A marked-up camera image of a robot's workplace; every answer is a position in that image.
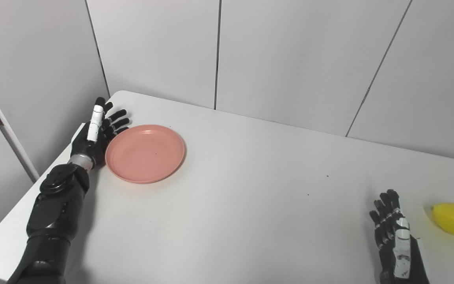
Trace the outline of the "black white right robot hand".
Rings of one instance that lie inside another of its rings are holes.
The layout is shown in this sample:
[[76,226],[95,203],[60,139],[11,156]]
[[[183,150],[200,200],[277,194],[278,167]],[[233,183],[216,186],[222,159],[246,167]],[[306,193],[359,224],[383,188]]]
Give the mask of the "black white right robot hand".
[[380,283],[429,284],[419,241],[411,234],[398,193],[388,189],[373,203],[369,216],[381,262]]

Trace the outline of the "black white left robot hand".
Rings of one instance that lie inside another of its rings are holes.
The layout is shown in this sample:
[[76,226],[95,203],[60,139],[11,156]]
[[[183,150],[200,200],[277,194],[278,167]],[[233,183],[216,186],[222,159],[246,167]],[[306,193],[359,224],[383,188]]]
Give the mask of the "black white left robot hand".
[[108,145],[117,135],[126,131],[130,123],[124,108],[107,115],[113,107],[112,102],[107,102],[103,97],[96,99],[90,120],[72,141],[68,163],[88,170],[103,165]]

